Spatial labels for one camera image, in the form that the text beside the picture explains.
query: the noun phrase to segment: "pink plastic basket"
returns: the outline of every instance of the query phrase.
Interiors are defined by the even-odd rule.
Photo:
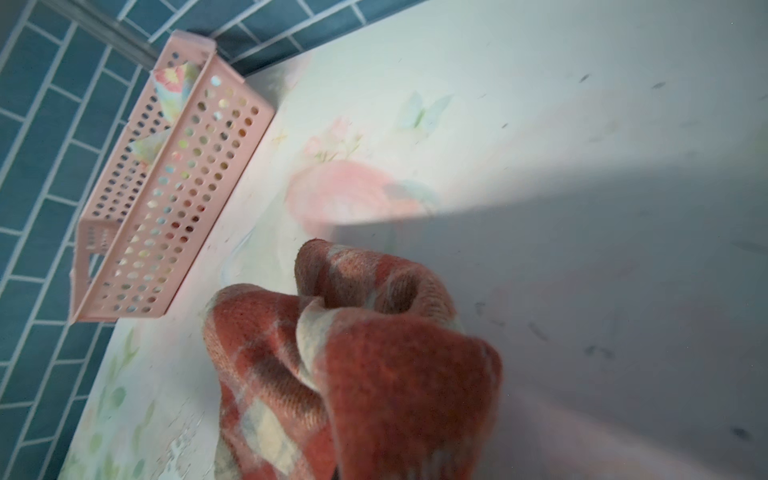
[[[178,119],[162,116],[150,79],[86,203],[70,274],[70,321],[158,318],[192,267],[274,109],[216,55],[216,42],[176,31],[156,68],[202,66]],[[127,145],[171,129],[152,167]],[[104,256],[94,277],[94,255]]]

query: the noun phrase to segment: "towel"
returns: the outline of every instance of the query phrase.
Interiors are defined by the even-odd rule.
[[[458,331],[439,278],[324,240],[294,270],[298,295],[237,284],[211,301],[215,478],[470,478],[502,364]]]

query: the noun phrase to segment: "blue tile wall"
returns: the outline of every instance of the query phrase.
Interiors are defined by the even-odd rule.
[[[138,69],[42,3],[21,11],[0,65],[0,479],[53,480],[113,330],[67,325],[69,242]]]
[[[87,1],[157,50],[174,29],[212,35],[250,74],[419,0]],[[55,480],[113,331],[67,325],[74,221],[148,73],[39,0],[11,3],[3,21],[16,27],[0,25],[10,54],[0,65],[0,480]]]

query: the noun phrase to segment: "red plaid cloth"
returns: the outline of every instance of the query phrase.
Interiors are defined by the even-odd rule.
[[[240,284],[214,298],[216,479],[469,478],[502,364],[457,332],[437,276],[323,240],[295,271],[298,296]]]

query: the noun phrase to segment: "checkered towel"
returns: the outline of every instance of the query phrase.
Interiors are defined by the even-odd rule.
[[[221,384],[217,480],[469,478],[502,365],[418,263],[304,244],[299,295],[229,286],[204,338]]]

